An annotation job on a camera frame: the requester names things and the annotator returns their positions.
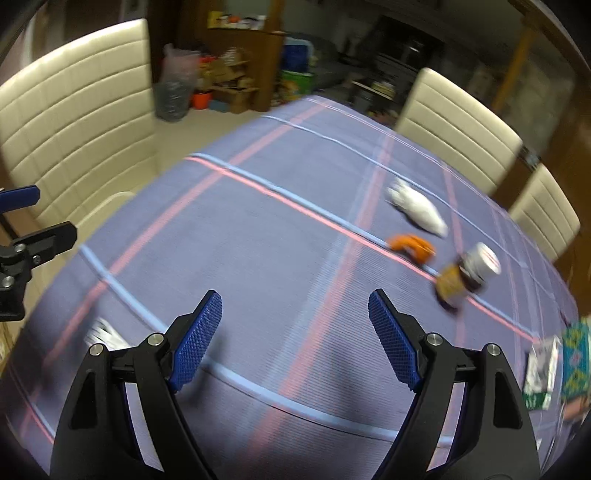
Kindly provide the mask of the colourful shopping bag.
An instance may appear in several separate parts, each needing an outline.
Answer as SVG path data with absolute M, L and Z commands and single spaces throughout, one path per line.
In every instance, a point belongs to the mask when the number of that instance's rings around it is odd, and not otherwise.
M 286 104 L 310 95 L 314 87 L 315 75 L 313 73 L 281 70 L 279 83 L 277 83 L 277 95 L 279 95 L 280 103 Z

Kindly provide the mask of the green white milk carton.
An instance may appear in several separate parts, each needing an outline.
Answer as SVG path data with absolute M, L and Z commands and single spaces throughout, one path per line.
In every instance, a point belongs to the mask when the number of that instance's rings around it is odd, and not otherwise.
M 527 357 L 523 398 L 529 411 L 548 410 L 552 402 L 562 348 L 557 335 L 535 343 Z

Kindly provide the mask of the cream chair far right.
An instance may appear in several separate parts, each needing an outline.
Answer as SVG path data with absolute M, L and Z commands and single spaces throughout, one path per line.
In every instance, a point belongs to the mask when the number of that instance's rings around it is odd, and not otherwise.
M 580 231 L 573 206 L 542 163 L 509 209 L 509 216 L 551 262 L 567 250 Z

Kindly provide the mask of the orange peel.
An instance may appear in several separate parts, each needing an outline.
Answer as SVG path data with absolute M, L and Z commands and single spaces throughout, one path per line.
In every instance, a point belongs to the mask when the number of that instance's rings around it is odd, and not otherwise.
M 394 252 L 404 253 L 417 265 L 425 265 L 436 257 L 431 242 L 412 234 L 394 235 L 387 240 L 387 245 Z

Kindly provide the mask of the white tissue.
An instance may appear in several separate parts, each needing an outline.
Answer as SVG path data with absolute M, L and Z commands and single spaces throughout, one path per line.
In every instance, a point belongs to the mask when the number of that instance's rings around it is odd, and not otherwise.
M 402 211 L 423 230 L 446 238 L 448 225 L 436 206 L 422 193 L 412 188 L 406 181 L 397 179 L 387 189 L 386 197 L 394 208 Z

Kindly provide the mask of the orange bucket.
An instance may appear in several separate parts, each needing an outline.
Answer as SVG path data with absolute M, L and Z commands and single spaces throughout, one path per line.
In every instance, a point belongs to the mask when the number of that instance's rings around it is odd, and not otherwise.
M 211 100 L 211 91 L 199 91 L 192 95 L 191 105 L 195 110 L 206 110 L 209 108 L 209 103 L 211 103 Z

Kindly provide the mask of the brown medicine bottle white cap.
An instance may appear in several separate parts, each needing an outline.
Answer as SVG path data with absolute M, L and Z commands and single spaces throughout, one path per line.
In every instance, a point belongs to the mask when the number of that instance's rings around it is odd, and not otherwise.
M 440 272 L 434 284 L 435 293 L 446 309 L 458 311 L 469 296 L 479 293 L 501 273 L 496 253 L 478 242 Z

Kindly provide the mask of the beaded tissue box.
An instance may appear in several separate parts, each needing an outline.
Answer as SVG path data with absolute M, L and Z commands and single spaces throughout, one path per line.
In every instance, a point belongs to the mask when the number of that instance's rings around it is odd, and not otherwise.
M 562 335 L 563 378 L 561 397 L 570 401 L 590 395 L 590 326 L 578 322 Z

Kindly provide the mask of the cream chair left side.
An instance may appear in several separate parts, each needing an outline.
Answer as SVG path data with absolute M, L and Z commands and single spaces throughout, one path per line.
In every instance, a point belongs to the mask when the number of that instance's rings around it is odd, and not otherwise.
M 41 191 L 41 226 L 92 235 L 158 174 L 147 23 L 95 31 L 1 86 L 1 167 Z

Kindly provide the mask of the cardboard boxes pile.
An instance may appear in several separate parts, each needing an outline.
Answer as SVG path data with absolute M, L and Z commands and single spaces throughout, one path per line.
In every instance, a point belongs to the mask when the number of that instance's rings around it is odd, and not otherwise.
M 230 47 L 221 56 L 208 55 L 199 60 L 197 89 L 211 92 L 212 99 L 228 105 L 231 113 L 240 114 L 252 107 L 259 88 L 250 73 L 252 54 Z

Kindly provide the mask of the purple plaid tablecloth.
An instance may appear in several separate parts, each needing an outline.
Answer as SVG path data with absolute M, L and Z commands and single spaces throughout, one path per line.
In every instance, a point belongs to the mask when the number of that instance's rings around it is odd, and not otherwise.
M 388 201 L 397 179 L 436 206 L 446 238 Z M 404 234 L 436 257 L 390 250 Z M 446 309 L 436 278 L 478 242 L 502 273 Z M 83 242 L 11 354 L 1 417 L 48 467 L 88 347 L 134 346 L 212 289 L 221 323 L 177 400 L 215 474 L 369 479 L 413 400 L 368 317 L 379 288 L 453 344 L 498 344 L 517 378 L 534 342 L 578 318 L 534 242 L 434 154 L 332 101 L 294 102 L 181 160 Z

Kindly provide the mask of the wooden cabinet divider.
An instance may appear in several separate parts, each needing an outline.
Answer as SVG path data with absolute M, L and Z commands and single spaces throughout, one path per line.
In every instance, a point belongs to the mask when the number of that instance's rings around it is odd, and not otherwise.
M 252 110 L 259 112 L 270 110 L 284 38 L 286 33 L 283 31 L 223 28 L 207 29 L 202 35 L 204 45 L 214 55 L 224 54 L 231 47 L 245 50 L 249 55 L 246 72 L 256 87 Z

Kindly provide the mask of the grey plastic bag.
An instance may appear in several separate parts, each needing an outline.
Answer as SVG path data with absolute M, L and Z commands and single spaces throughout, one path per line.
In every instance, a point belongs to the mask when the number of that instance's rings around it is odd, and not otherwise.
M 154 86 L 156 116 L 166 122 L 177 122 L 187 114 L 197 87 L 200 53 L 194 50 L 164 46 L 164 59 L 159 81 Z

